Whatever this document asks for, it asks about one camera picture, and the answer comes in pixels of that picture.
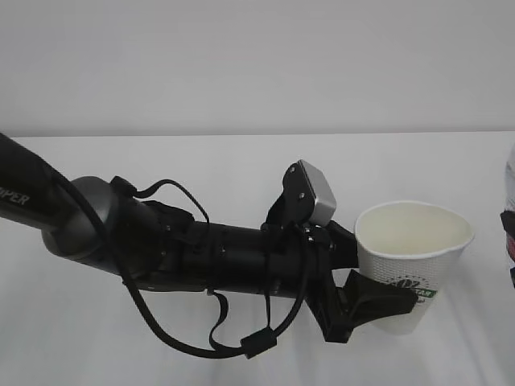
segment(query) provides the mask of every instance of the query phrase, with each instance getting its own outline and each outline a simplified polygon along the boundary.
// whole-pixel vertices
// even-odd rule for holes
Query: white paper cup
[[[383,203],[356,221],[360,272],[373,280],[411,288],[410,314],[378,319],[382,330],[402,335],[417,326],[449,270],[474,238],[471,225],[443,207],[416,201]]]

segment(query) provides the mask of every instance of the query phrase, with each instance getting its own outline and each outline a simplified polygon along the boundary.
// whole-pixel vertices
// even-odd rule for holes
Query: white backdrop
[[[2,0],[12,135],[515,127],[513,0]]]

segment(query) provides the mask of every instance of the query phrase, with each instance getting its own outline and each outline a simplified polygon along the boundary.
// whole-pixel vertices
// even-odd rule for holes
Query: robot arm
[[[122,276],[152,331],[169,346],[205,358],[255,356],[273,347],[307,301],[326,341],[346,343],[365,322],[411,312],[417,296],[352,271],[336,287],[332,270],[357,268],[356,240],[331,220],[336,200],[321,171],[305,161],[292,164],[283,190],[260,229],[195,221],[177,207],[142,201],[146,191],[115,177],[107,183],[82,177],[71,183],[39,156],[0,134],[0,216],[41,229],[57,256]],[[157,324],[139,290],[216,290],[295,298],[277,328],[241,340],[241,347],[190,347]]]

